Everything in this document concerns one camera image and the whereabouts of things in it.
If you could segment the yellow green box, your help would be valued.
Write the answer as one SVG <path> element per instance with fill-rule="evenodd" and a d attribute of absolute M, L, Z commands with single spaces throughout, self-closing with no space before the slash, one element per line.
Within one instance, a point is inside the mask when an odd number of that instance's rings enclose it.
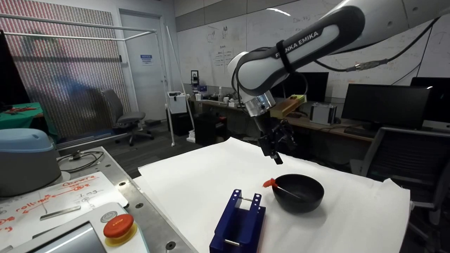
<path fill-rule="evenodd" d="M 292 95 L 282 102 L 276 103 L 276 105 L 269 110 L 270 117 L 284 119 L 288 114 L 294 112 L 305 102 L 307 102 L 307 95 Z"/>

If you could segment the white paper sheet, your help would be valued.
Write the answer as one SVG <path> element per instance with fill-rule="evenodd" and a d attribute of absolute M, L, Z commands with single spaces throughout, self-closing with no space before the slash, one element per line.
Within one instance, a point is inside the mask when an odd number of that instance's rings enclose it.
<path fill-rule="evenodd" d="M 199 252 L 209 253 L 214 230 L 235 189 L 262 195 L 266 207 L 260 253 L 399 253 L 410 217 L 410 191 L 260 147 L 225 142 L 153 162 L 139 169 L 146 195 Z M 320 182 L 324 197 L 307 214 L 284 211 L 263 183 L 285 174 Z"/>

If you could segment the white and silver box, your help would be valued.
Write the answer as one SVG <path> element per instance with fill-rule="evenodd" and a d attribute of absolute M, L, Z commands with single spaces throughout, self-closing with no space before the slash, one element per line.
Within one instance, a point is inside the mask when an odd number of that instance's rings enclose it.
<path fill-rule="evenodd" d="M 310 122 L 321 125 L 332 125 L 335 123 L 337 107 L 332 104 L 313 103 L 310 108 Z"/>

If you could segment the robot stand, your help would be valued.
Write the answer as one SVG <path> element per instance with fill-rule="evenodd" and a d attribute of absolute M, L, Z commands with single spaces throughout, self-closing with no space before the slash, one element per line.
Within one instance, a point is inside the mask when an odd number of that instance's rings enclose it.
<path fill-rule="evenodd" d="M 101 172 L 129 201 L 129 204 L 124 209 L 137 222 L 150 253 L 195 253 L 191 246 L 173 228 L 168 219 L 162 216 L 159 211 L 156 211 L 156 208 L 144 196 L 140 188 L 105 148 L 96 147 L 81 151 L 80 154 L 83 157 L 76 161 L 67 157 L 57 158 L 62 176 L 49 186 Z"/>

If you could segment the grey container with blue lid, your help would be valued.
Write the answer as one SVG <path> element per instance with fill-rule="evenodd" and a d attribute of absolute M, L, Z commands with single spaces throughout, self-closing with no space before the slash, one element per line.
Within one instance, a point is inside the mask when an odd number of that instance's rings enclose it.
<path fill-rule="evenodd" d="M 61 178 L 58 152 L 49 136 L 38 129 L 0 130 L 0 198 L 47 187 Z"/>

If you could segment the wooden desk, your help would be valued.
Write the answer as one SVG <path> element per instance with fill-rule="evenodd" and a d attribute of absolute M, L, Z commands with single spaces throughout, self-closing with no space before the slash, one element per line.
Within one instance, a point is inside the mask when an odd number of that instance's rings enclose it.
<path fill-rule="evenodd" d="M 207 113 L 227 119 L 227 134 L 230 137 L 257 144 L 260 131 L 254 120 L 243 110 L 225 106 L 209 100 L 191 101 L 195 114 Z M 294 130 L 296 147 L 290 150 L 285 144 L 280 152 L 303 160 L 316 160 L 327 164 L 348 165 L 351 160 L 363 160 L 372 139 L 345 133 L 350 128 L 360 128 L 358 122 L 321 125 L 310 122 L 304 112 L 288 118 Z"/>

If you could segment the black mesh office chair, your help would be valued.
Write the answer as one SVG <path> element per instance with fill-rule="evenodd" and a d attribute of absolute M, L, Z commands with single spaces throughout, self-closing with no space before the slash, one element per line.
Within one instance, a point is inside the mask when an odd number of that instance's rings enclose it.
<path fill-rule="evenodd" d="M 415 206 L 438 225 L 450 189 L 450 133 L 380 128 L 363 160 L 350 160 L 353 174 L 391 179 L 410 190 Z"/>

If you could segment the row of monitors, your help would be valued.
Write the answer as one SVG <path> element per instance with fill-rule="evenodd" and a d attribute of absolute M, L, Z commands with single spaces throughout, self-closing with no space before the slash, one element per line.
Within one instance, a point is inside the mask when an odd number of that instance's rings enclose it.
<path fill-rule="evenodd" d="M 414 77 L 410 85 L 349 84 L 342 118 L 450 131 L 450 78 Z"/>

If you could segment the black bowl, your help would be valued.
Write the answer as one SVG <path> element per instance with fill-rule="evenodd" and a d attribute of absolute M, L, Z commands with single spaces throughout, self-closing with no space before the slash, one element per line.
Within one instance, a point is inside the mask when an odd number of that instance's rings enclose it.
<path fill-rule="evenodd" d="M 272 188 L 278 204 L 291 214 L 303 214 L 316 210 L 324 197 L 324 187 L 310 176 L 286 174 L 275 179 Z"/>

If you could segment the white door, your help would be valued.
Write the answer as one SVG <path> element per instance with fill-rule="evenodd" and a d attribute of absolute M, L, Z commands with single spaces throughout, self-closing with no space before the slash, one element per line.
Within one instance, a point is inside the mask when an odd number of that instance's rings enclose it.
<path fill-rule="evenodd" d="M 145 120 L 166 119 L 166 69 L 161 41 L 160 18 L 146 13 L 120 10 L 122 26 L 156 30 L 141 35 L 143 31 L 123 31 L 128 54 L 128 65 L 133 78 L 134 93 L 139 111 Z M 151 54 L 152 65 L 142 65 L 140 55 Z"/>

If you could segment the white box on stand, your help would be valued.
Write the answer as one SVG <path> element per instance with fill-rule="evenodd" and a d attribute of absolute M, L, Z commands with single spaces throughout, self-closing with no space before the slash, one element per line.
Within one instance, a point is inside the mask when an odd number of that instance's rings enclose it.
<path fill-rule="evenodd" d="M 186 94 L 180 91 L 168 92 L 171 114 L 187 113 Z"/>

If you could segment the blue plastic holder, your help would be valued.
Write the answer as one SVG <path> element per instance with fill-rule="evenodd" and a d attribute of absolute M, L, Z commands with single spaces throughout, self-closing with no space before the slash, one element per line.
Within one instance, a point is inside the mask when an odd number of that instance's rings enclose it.
<path fill-rule="evenodd" d="M 209 253 L 260 253 L 266 213 L 261 202 L 261 194 L 248 199 L 235 189 L 217 223 Z"/>

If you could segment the table with green cloth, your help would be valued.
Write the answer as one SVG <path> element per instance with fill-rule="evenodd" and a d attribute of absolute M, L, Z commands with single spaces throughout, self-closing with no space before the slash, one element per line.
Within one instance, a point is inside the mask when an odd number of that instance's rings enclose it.
<path fill-rule="evenodd" d="M 22 109 L 14 114 L 0 112 L 0 129 L 38 129 L 58 141 L 60 136 L 47 110 L 39 102 L 11 105 L 11 109 Z"/>

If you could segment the black keyboard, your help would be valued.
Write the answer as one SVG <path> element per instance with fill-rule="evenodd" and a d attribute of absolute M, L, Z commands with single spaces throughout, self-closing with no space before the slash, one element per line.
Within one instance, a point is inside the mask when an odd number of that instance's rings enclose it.
<path fill-rule="evenodd" d="M 344 133 L 346 133 L 346 134 L 353 135 L 353 136 L 360 136 L 360 137 L 364 137 L 364 138 L 370 138 L 370 139 L 373 139 L 376 136 L 377 132 L 378 131 L 360 128 L 359 126 L 356 126 L 356 125 L 352 125 L 352 126 L 348 126 L 348 127 L 344 128 Z"/>

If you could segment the grey office chair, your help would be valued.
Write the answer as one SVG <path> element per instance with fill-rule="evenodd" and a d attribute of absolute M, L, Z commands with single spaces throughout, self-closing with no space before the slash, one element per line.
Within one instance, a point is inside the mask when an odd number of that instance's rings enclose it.
<path fill-rule="evenodd" d="M 101 93 L 106 100 L 114 127 L 124 129 L 126 136 L 129 136 L 129 146 L 134 146 L 138 136 L 146 137 L 150 140 L 154 139 L 151 131 L 142 127 L 142 121 L 146 116 L 144 112 L 125 112 L 122 101 L 112 89 L 102 90 Z"/>

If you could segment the white box with red button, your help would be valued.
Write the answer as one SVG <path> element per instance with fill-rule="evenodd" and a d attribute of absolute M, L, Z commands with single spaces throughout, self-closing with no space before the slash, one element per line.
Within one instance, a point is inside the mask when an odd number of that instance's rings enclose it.
<path fill-rule="evenodd" d="M 41 232 L 0 242 L 0 253 L 150 253 L 134 217 L 107 203 Z"/>

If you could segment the black monitor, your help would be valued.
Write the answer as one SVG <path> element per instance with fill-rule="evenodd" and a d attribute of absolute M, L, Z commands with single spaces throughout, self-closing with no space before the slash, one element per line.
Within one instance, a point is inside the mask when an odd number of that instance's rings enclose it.
<path fill-rule="evenodd" d="M 297 72 L 271 88 L 273 97 L 306 95 L 307 101 L 324 102 L 328 72 Z"/>

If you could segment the paper note with orange writing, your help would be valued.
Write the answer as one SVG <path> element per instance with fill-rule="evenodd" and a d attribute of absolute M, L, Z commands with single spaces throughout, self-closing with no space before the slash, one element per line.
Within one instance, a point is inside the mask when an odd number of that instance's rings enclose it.
<path fill-rule="evenodd" d="M 129 201 L 101 172 L 0 201 L 0 251 L 107 203 L 125 208 Z"/>

